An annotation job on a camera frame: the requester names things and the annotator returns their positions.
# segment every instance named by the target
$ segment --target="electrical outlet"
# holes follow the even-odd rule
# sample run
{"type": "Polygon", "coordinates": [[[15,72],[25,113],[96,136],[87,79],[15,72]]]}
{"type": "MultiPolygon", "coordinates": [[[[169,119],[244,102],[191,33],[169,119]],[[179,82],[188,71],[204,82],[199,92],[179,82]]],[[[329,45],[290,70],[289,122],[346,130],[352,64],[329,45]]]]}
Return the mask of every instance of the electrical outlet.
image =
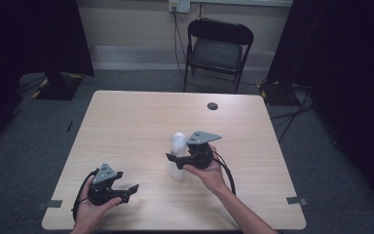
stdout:
{"type": "Polygon", "coordinates": [[[168,0],[168,11],[169,12],[178,12],[179,7],[180,7],[179,0],[168,0]]]}
{"type": "Polygon", "coordinates": [[[178,7],[178,12],[180,12],[180,13],[190,13],[190,1],[180,0],[180,5],[178,7]]]}
{"type": "Polygon", "coordinates": [[[168,11],[190,13],[190,0],[168,0],[168,11]]]}

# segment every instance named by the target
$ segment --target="finger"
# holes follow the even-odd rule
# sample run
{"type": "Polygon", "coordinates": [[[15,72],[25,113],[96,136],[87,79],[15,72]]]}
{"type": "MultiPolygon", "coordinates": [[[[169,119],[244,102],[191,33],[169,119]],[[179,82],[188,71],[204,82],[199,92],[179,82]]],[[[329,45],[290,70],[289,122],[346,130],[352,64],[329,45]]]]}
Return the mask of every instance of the finger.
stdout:
{"type": "Polygon", "coordinates": [[[90,186],[91,186],[91,183],[93,182],[94,180],[94,176],[92,175],[88,180],[87,182],[85,183],[84,185],[84,188],[83,188],[83,191],[80,195],[80,200],[83,200],[83,199],[86,199],[88,198],[88,191],[90,190],[90,186]]]}
{"type": "Polygon", "coordinates": [[[120,197],[116,197],[116,198],[113,198],[113,199],[109,200],[108,202],[106,202],[102,206],[100,206],[100,208],[102,209],[102,211],[104,213],[106,213],[108,210],[110,210],[111,208],[117,206],[122,201],[123,201],[123,199],[121,199],[120,197]]]}

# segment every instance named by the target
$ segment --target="forearm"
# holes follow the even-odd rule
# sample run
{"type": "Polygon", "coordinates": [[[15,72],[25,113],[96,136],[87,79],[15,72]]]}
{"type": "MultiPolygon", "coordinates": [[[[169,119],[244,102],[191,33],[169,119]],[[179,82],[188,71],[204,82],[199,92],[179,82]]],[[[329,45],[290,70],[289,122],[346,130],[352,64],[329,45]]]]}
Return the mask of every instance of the forearm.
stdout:
{"type": "Polygon", "coordinates": [[[227,186],[214,191],[214,194],[220,199],[244,234],[277,233],[268,223],[236,197],[227,186]]]}

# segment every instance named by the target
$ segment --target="chair seat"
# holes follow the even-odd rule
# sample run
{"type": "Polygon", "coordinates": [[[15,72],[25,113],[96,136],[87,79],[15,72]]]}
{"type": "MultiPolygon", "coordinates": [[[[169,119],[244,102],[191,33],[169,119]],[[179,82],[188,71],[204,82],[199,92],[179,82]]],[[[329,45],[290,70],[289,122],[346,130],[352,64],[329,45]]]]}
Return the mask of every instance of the chair seat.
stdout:
{"type": "Polygon", "coordinates": [[[190,63],[238,72],[241,69],[242,52],[242,46],[237,44],[199,38],[190,63]]]}

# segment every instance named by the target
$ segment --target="wooden table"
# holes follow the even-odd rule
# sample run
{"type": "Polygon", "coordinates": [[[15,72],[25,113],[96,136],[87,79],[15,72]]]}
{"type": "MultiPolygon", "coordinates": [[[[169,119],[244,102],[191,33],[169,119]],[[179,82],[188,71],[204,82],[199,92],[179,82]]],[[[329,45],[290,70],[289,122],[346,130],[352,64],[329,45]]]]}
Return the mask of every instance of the wooden table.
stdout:
{"type": "Polygon", "coordinates": [[[236,230],[221,202],[194,175],[179,182],[168,175],[169,139],[195,130],[213,141],[229,166],[237,196],[275,229],[303,229],[296,193],[261,97],[241,95],[98,91],[59,178],[42,225],[72,229],[71,208],[87,174],[107,163],[122,178],[113,189],[138,184],[128,204],[110,210],[103,230],[236,230]],[[215,102],[217,110],[207,104],[215,102]]]}

